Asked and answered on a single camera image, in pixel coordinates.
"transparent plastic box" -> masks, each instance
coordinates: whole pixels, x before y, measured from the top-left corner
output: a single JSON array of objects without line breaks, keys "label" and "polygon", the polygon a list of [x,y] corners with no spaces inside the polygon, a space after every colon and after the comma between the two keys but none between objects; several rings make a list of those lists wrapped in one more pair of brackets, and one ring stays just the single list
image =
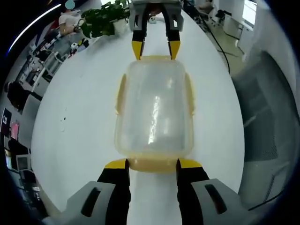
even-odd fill
[{"label": "transparent plastic box", "polygon": [[148,56],[131,63],[116,110],[115,147],[132,169],[173,171],[192,150],[193,92],[180,62]]}]

